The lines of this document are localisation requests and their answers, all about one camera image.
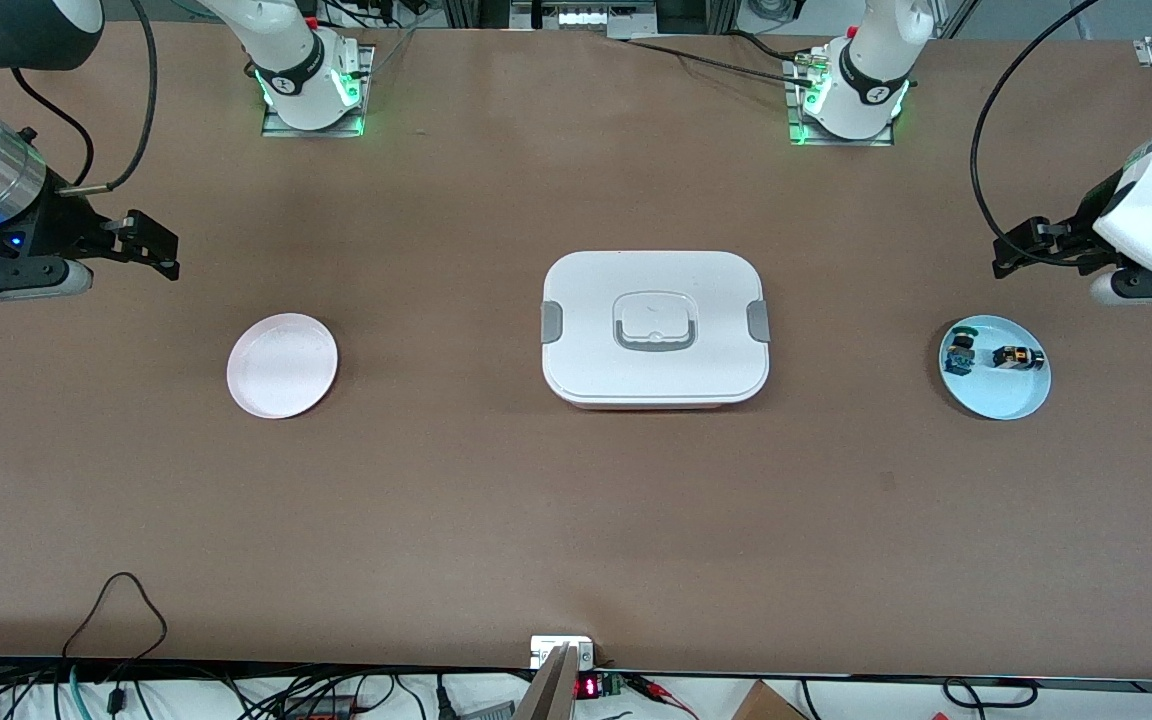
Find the white lunch box grey clips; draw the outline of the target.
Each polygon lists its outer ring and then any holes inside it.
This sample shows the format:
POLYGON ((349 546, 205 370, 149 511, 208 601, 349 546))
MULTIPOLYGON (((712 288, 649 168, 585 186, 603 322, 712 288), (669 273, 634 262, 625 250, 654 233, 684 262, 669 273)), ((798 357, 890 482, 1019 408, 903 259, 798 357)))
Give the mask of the white lunch box grey clips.
POLYGON ((543 283, 541 369, 584 409, 741 404, 771 373, 761 278, 726 251, 568 253, 543 283))

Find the small white socket box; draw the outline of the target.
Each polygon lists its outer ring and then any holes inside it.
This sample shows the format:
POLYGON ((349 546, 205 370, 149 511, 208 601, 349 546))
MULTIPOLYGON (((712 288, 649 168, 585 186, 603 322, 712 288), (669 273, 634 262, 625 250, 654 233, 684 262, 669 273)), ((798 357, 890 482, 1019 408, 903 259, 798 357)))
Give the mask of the small white socket box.
POLYGON ((579 670, 594 669, 596 644, 588 635, 532 635, 526 667, 539 670, 550 652, 561 646, 575 646, 579 650, 579 670))

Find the light blue round plate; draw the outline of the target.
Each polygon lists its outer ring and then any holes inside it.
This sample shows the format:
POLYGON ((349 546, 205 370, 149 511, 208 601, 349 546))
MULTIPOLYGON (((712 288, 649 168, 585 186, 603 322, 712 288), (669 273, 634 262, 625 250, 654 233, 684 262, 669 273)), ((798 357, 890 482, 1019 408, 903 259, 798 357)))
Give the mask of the light blue round plate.
POLYGON ((1023 325, 996 314, 967 316, 952 324, 937 353, 937 369, 950 396, 969 414, 991 420, 1018 420, 1036 414, 1049 396, 1053 381, 1049 356, 1043 343, 1023 325), (970 325, 979 331, 975 340, 975 365, 969 376, 950 376, 943 370, 943 351, 948 332, 956 325, 970 325), (1010 372, 993 366, 992 353, 1006 344, 1041 348, 1046 366, 1039 372, 1010 372))

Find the pink round plate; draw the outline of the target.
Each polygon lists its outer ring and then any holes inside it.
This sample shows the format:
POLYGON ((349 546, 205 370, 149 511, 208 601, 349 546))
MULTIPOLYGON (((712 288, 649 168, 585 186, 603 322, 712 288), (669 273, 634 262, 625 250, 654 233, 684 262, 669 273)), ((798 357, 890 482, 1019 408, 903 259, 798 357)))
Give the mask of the pink round plate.
POLYGON ((338 340, 325 324, 308 314, 271 314, 233 346, 227 388, 247 414, 288 419, 328 395, 338 366, 338 340))

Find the white power strip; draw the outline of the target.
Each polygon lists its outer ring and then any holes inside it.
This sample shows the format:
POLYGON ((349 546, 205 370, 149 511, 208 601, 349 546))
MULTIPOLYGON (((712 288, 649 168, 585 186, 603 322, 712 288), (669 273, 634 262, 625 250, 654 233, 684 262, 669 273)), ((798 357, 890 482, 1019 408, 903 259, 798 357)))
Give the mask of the white power strip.
POLYGON ((654 35, 654 0, 509 0, 509 29, 582 29, 609 37, 654 35))

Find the brown cardboard piece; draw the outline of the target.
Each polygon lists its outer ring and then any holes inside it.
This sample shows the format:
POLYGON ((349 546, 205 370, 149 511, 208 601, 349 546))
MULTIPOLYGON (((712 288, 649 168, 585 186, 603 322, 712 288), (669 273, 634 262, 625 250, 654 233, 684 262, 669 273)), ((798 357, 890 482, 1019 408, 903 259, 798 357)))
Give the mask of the brown cardboard piece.
POLYGON ((782 694, 763 680, 755 680, 748 694, 733 711, 732 720, 810 720, 782 694))

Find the grey angled bar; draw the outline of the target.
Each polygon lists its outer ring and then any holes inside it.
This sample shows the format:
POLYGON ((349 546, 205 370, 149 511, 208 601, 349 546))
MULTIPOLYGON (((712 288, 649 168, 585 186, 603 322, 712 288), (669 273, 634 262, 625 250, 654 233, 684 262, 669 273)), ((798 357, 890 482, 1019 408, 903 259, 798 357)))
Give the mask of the grey angled bar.
POLYGON ((579 659, 579 644, 550 647, 511 720, 573 720, 579 659))

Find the green blue push-button switch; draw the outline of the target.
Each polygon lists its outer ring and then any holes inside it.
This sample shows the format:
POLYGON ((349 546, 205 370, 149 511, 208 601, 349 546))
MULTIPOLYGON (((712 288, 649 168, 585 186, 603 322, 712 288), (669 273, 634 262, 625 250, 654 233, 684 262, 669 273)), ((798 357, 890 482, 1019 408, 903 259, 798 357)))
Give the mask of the green blue push-button switch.
POLYGON ((948 332, 948 344, 943 350, 943 370, 950 376, 969 376, 975 365, 975 341, 979 331, 970 325, 956 325, 948 332))

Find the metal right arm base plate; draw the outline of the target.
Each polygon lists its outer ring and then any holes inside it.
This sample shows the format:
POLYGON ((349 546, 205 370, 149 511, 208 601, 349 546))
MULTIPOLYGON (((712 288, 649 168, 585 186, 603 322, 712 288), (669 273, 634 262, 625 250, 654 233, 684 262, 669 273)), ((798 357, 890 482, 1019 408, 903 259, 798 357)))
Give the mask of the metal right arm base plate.
POLYGON ((262 115, 264 138, 357 138, 364 136, 369 91, 376 47, 358 45, 353 38, 338 41, 314 78, 306 81, 301 94, 279 94, 256 74, 266 103, 262 115))

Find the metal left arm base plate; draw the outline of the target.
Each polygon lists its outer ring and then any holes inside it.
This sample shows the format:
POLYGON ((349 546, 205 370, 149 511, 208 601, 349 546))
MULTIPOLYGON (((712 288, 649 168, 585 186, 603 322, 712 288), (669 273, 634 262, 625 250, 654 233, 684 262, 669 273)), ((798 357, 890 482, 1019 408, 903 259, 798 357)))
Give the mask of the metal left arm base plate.
POLYGON ((814 47, 783 61, 788 137, 796 145, 890 146, 909 82, 854 88, 838 58, 814 47))

